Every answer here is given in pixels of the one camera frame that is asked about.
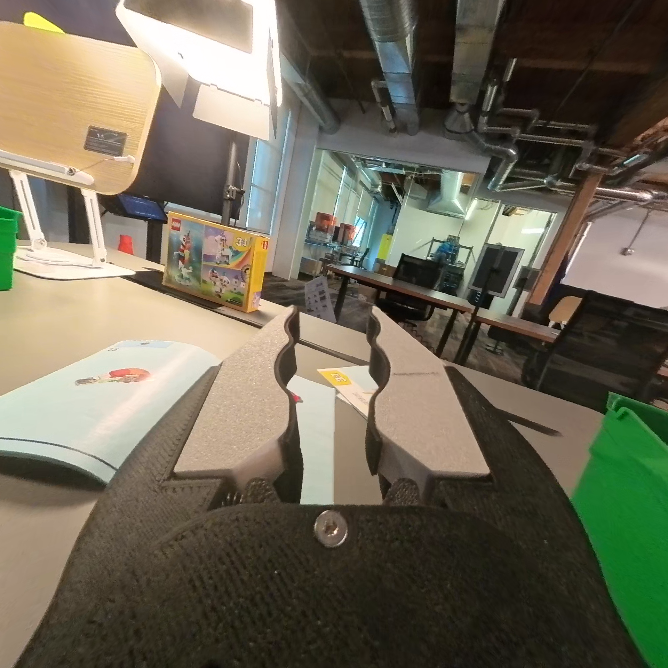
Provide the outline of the silver extractor hood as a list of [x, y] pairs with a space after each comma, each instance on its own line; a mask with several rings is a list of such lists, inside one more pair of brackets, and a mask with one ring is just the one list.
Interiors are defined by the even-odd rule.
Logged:
[[468, 191], [473, 177], [468, 172], [443, 170], [438, 186], [430, 190], [425, 210], [457, 219], [464, 219], [470, 205]]

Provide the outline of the open pale blue instruction booklet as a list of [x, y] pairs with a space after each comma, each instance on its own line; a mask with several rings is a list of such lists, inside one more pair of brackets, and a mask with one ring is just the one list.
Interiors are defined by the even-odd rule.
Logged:
[[220, 359], [200, 347], [129, 340], [1, 397], [1, 473], [52, 470], [109, 483], [139, 442]]

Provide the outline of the small blue monitor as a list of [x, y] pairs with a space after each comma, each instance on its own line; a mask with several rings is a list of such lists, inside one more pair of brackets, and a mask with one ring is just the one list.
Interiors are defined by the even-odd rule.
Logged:
[[143, 221], [166, 223], [164, 207], [159, 202], [146, 197], [118, 194], [116, 196], [122, 217]]

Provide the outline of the long wooden table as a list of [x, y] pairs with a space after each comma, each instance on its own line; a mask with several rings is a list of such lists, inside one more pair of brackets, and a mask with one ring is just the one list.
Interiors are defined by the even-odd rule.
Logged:
[[436, 347], [435, 354], [437, 357], [441, 357], [444, 352], [450, 335], [452, 334], [452, 330], [454, 329], [458, 314], [470, 314], [474, 310], [474, 307], [463, 298], [436, 290], [430, 290], [402, 280], [385, 277], [364, 269], [343, 266], [340, 264], [330, 264], [328, 266], [328, 271], [341, 278], [341, 286], [333, 307], [335, 322], [339, 321], [347, 293], [347, 287], [349, 281], [352, 279], [357, 281], [360, 285], [375, 288], [378, 293], [402, 294], [441, 310], [450, 309], [453, 313], [450, 315], [447, 325], [440, 337], [439, 344]]

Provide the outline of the yellow lego set box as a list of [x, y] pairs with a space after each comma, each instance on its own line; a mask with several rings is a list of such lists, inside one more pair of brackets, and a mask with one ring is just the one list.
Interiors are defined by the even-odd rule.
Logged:
[[258, 311], [271, 239], [169, 212], [162, 285], [243, 313]]

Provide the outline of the black screen on stand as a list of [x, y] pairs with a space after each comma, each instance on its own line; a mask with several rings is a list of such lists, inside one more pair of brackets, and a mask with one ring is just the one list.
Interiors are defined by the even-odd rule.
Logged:
[[505, 298], [524, 255], [524, 249], [485, 243], [476, 262], [468, 291]]

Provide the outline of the yellow object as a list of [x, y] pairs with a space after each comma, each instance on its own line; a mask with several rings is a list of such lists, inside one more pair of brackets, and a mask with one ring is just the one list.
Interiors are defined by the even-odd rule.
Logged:
[[34, 11], [28, 11], [23, 14], [23, 24], [33, 29], [64, 34], [63, 29]]

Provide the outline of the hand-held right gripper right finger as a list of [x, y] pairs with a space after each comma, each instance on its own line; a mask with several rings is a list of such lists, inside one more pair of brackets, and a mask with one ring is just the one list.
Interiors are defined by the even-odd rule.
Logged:
[[365, 455], [383, 498], [399, 480], [426, 501], [445, 478], [484, 480], [490, 467], [439, 358], [378, 307], [367, 324], [369, 400]]

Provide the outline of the wooden beam post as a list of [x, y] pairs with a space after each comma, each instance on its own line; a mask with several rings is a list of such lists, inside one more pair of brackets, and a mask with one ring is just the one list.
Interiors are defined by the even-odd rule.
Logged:
[[526, 300], [527, 305], [540, 306], [547, 298], [564, 260], [570, 253], [574, 241], [584, 224], [585, 214], [593, 201], [602, 174], [589, 173], [574, 189], [555, 238], [553, 239], [542, 268]]

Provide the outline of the bright studio light panel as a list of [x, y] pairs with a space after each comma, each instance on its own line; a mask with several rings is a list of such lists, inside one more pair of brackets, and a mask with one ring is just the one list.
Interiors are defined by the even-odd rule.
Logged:
[[116, 17], [158, 66], [162, 84], [192, 117], [230, 133], [222, 223], [235, 183], [238, 137], [277, 137], [283, 102], [275, 1], [119, 1]]

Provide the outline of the wooden chair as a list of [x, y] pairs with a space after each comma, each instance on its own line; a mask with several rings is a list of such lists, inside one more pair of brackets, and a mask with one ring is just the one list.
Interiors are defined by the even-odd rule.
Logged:
[[578, 309], [582, 297], [567, 295], [561, 298], [548, 314], [548, 326], [550, 328], [563, 328]]

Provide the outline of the printed paper sign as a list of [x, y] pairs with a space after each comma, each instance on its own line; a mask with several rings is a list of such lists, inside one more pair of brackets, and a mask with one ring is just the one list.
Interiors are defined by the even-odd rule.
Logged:
[[305, 313], [314, 318], [336, 323], [331, 291], [324, 275], [319, 275], [305, 283]]

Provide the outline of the green plastic bin with bricks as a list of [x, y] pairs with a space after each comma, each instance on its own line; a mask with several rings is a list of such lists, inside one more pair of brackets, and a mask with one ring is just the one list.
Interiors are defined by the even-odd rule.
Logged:
[[13, 287], [13, 261], [20, 220], [20, 212], [1, 206], [1, 291]]

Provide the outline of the black office chair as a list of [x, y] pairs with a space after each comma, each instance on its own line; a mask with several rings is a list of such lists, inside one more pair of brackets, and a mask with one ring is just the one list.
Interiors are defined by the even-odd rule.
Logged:
[[[442, 276], [438, 261], [422, 259], [405, 253], [401, 255], [393, 278], [421, 288], [437, 291]], [[388, 292], [379, 296], [375, 305], [397, 323], [425, 322], [435, 307], [404, 293]]]

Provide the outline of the grey ceiling pipes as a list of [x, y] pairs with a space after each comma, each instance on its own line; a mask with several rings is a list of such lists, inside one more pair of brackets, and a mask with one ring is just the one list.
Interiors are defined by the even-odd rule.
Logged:
[[544, 190], [572, 195], [596, 175], [595, 200], [648, 205], [663, 197], [647, 186], [631, 187], [652, 165], [667, 160], [667, 130], [635, 140], [627, 149], [596, 142], [596, 124], [544, 119], [537, 108], [506, 105], [517, 59], [488, 81], [476, 125], [468, 138], [490, 157], [486, 188], [495, 194]]

